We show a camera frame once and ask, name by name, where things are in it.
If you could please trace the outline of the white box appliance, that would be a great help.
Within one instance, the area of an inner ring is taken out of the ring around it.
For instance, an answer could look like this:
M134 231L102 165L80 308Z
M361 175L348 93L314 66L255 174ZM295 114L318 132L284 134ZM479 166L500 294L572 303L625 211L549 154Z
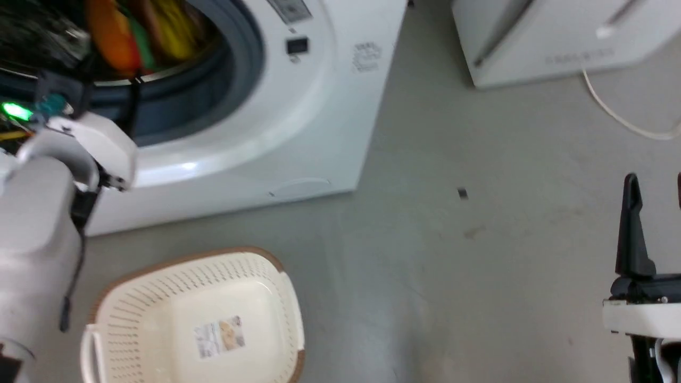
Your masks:
M681 0L452 0L477 89L628 67L681 34Z

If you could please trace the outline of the printed paper label sticker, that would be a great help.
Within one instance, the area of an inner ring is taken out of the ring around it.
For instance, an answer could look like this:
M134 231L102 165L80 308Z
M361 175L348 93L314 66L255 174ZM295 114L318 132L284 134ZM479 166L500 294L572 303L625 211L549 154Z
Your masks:
M201 360L221 356L246 346L240 316L231 316L194 327L194 339Z

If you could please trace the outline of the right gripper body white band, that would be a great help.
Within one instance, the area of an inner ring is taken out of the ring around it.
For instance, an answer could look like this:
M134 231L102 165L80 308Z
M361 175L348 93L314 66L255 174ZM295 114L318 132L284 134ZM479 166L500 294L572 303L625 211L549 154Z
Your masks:
M681 341L681 274L616 278L602 321L610 332Z

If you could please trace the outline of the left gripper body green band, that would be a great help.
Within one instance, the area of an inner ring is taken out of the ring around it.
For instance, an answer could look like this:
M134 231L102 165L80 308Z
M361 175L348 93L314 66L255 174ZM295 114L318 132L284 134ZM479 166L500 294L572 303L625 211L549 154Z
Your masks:
M53 117L88 111L92 78L75 69L41 69L28 78L0 69L0 140L24 140Z

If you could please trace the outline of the colourful clothes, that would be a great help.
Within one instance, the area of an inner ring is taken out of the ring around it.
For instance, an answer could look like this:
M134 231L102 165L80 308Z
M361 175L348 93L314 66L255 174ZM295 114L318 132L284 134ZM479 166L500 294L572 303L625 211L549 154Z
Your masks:
M187 0L84 0L88 31L118 73L153 73L195 58L214 27Z

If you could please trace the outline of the cream perforated laundry basket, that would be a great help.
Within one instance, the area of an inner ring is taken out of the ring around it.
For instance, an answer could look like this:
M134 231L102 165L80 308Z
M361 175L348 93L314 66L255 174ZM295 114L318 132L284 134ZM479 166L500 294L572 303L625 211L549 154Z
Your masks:
M194 327L240 316L245 347L201 360ZM282 262L233 247L171 260L114 283L82 335L83 383L299 383L302 312Z

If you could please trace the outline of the white front-load washing machine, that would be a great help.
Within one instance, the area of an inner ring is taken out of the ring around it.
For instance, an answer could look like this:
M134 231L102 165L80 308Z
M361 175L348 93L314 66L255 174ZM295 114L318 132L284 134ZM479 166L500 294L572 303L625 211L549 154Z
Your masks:
M129 191L103 191L102 235L351 192L359 184L406 7L401 0L187 0L214 27L189 61L141 73ZM84 0L0 0L0 69L28 78L51 59L39 32ZM90 109L124 116L132 75L90 37Z

